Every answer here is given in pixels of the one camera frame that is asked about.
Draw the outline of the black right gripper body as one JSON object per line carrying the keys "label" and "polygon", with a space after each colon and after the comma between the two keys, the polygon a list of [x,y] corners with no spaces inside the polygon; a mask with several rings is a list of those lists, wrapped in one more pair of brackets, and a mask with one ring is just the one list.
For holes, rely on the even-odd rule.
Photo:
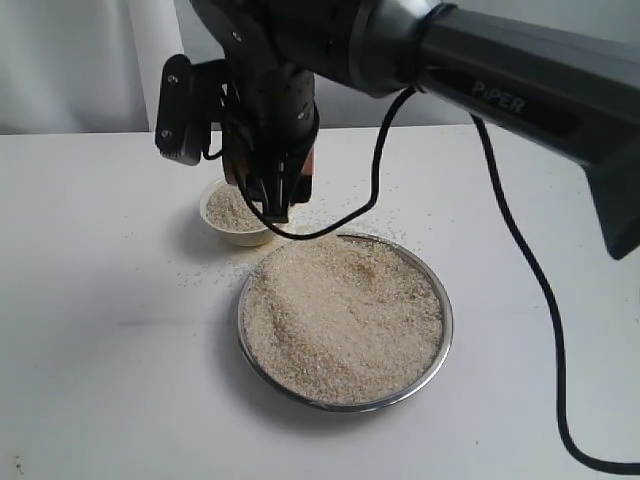
{"label": "black right gripper body", "polygon": [[224,62],[225,100],[220,126],[222,165],[230,185],[243,182],[256,153],[264,166],[282,153],[303,155],[304,163],[286,160],[285,179],[310,185],[314,142],[319,129],[314,75],[290,64],[255,75],[231,60]]}

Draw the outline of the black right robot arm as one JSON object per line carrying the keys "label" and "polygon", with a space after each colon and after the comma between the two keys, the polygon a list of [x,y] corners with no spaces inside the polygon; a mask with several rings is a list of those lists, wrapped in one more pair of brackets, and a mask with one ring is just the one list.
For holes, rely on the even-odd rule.
{"label": "black right robot arm", "polygon": [[444,1],[196,1],[241,78],[290,64],[436,94],[584,170],[606,249],[639,244],[639,50]]}

